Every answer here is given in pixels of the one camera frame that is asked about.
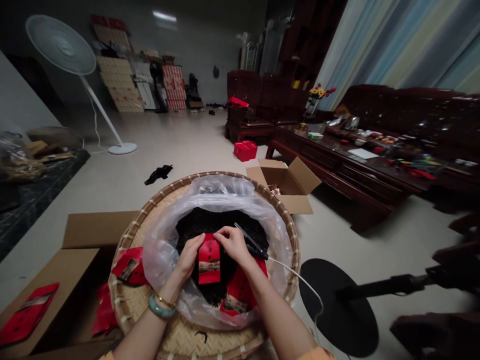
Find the flower vase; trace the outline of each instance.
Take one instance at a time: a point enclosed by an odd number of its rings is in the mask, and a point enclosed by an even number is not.
[[[317,111],[317,106],[320,103],[320,99],[316,99],[315,102],[310,103],[308,107],[306,108],[305,113],[303,114],[303,117],[305,119],[313,119],[315,117],[315,112]]]

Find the red tea packet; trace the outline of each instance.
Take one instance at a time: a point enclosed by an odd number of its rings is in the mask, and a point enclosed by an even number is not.
[[[0,331],[0,346],[27,339],[44,317],[59,283],[35,289]]]
[[[144,274],[143,251],[143,247],[123,250],[111,273],[130,285],[150,285]]]
[[[205,234],[205,240],[198,249],[198,284],[220,282],[220,244],[213,234]]]
[[[254,259],[265,276],[268,277],[265,260],[255,256]],[[228,285],[228,292],[225,300],[223,300],[221,304],[220,311],[230,316],[235,316],[246,313],[256,306],[257,301],[255,300],[254,293],[250,288],[250,283],[244,271],[239,266],[235,271],[233,279]]]
[[[93,323],[93,329],[91,334],[96,335],[104,333],[108,335],[119,324],[115,317],[114,309],[110,301],[110,288],[106,283],[96,291],[96,296],[100,307],[96,310],[95,322]]]

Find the white stand fan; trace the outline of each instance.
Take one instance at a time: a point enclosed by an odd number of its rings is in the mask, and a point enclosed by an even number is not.
[[[25,28],[30,41],[48,61],[80,77],[118,141],[118,145],[111,146],[108,151],[116,155],[135,151],[136,144],[122,142],[102,104],[84,77],[93,73],[97,67],[97,58],[85,39],[67,24],[46,15],[30,16]]]

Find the white floor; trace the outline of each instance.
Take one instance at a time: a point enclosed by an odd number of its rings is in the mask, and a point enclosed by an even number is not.
[[[223,137],[226,112],[215,116],[207,112],[157,115],[152,112],[111,112],[112,121],[125,142],[138,144],[138,150],[127,155],[108,152],[93,154],[72,181],[43,213],[18,245],[0,263],[0,310],[25,287],[49,261],[62,244],[70,213],[112,212],[139,209],[153,194],[181,177],[204,171],[232,171],[246,175],[246,167],[255,160],[240,162],[233,156],[233,144]],[[114,138],[98,119],[104,147],[113,145]],[[72,111],[70,126],[85,137],[86,148],[96,147],[91,108]],[[264,158],[267,147],[258,149]],[[145,186],[144,181],[157,167],[173,165],[168,179]],[[452,246],[458,235],[448,229],[456,216],[445,215],[432,204],[411,197],[389,220],[376,228],[368,238],[350,230],[348,215],[356,211],[354,203],[322,184],[309,195],[313,215],[296,215],[302,261],[326,259],[345,270],[358,284],[410,273],[421,275],[434,266],[435,250]],[[376,315],[380,343],[370,359],[410,359],[410,355],[389,331],[400,315],[426,312],[465,311],[472,305],[465,293],[455,289],[430,286],[407,297],[386,295],[370,299]],[[313,328],[300,294],[293,308]],[[337,359],[347,359],[321,336],[321,345]]]

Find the black countertop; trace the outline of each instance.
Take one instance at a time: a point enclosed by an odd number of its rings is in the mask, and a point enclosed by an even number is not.
[[[48,208],[62,189],[87,162],[86,150],[73,150],[75,158],[46,163],[47,172],[37,181],[18,186],[20,206],[0,214],[0,261]]]

